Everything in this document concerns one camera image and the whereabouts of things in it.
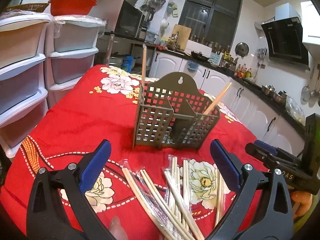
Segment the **right hand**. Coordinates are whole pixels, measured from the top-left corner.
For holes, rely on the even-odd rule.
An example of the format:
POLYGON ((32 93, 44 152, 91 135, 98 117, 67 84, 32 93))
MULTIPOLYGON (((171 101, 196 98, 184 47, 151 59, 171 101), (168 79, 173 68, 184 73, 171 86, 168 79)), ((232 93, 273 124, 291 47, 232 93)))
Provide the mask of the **right hand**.
POLYGON ((308 219, 317 204, 317 196, 305 191, 299 191, 288 185, 291 202, 293 203, 293 220, 308 219))

